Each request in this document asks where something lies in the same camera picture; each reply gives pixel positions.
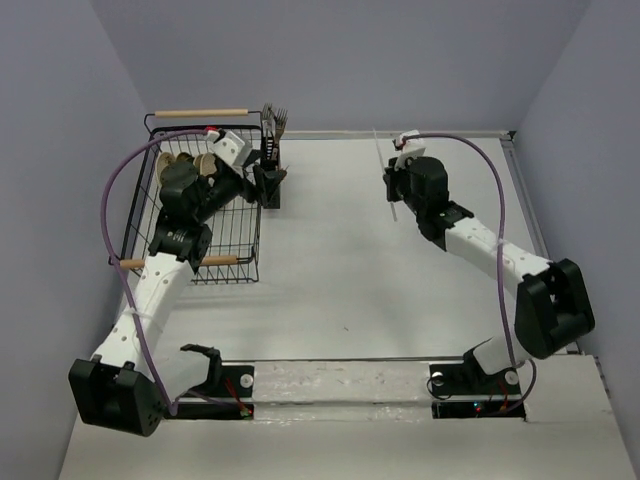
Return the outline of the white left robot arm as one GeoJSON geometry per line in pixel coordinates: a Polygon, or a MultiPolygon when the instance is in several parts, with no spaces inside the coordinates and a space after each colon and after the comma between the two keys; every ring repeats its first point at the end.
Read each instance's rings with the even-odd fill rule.
{"type": "Polygon", "coordinates": [[[221,353],[188,343],[176,361],[160,363],[154,351],[175,303],[199,273],[213,240],[208,221],[242,198],[264,206],[286,177],[283,170],[214,160],[205,175],[191,161],[167,165],[160,175],[160,209],[135,286],[123,285],[127,305],[88,360],[76,360],[68,378],[81,420],[148,437],[178,414],[188,395],[215,392],[225,376],[221,353]]]}

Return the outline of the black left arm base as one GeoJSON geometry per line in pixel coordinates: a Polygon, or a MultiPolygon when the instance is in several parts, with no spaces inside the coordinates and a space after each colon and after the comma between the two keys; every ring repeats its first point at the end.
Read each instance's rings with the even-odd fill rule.
{"type": "Polygon", "coordinates": [[[249,364],[223,364],[217,382],[207,380],[192,387],[178,401],[175,416],[167,420],[242,421],[254,418],[253,388],[255,367],[249,364]]]}

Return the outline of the all silver fork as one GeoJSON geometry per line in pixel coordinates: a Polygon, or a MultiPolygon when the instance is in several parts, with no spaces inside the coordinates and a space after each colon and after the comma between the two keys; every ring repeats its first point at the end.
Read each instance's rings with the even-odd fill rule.
{"type": "Polygon", "coordinates": [[[273,104],[267,102],[263,105],[260,113],[262,129],[266,136],[273,136],[275,132],[275,113],[273,104]]]}

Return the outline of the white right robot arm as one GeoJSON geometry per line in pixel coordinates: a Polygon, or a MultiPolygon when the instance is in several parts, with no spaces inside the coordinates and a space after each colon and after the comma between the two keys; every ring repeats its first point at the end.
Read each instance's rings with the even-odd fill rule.
{"type": "Polygon", "coordinates": [[[500,301],[514,302],[501,313],[500,333],[464,354],[460,379],[468,390],[482,392],[498,373],[528,360],[546,359],[594,330],[580,267],[500,239],[473,212],[451,200],[440,160],[393,157],[383,180],[388,201],[407,206],[427,241],[494,280],[500,301]]]}

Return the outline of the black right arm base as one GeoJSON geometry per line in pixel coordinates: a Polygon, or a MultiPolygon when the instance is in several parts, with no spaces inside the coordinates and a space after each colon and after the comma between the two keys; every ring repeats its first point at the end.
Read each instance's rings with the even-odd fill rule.
{"type": "Polygon", "coordinates": [[[487,376],[481,370],[470,373],[464,363],[431,364],[426,388],[437,420],[526,418],[525,407],[519,404],[519,376],[513,369],[487,376]]]}

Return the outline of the black fork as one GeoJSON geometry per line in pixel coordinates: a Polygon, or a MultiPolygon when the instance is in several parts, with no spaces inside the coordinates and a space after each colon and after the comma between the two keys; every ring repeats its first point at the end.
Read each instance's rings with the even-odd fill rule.
{"type": "Polygon", "coordinates": [[[288,120],[288,110],[279,108],[274,113],[275,134],[274,141],[279,143],[286,130],[288,120]]]}

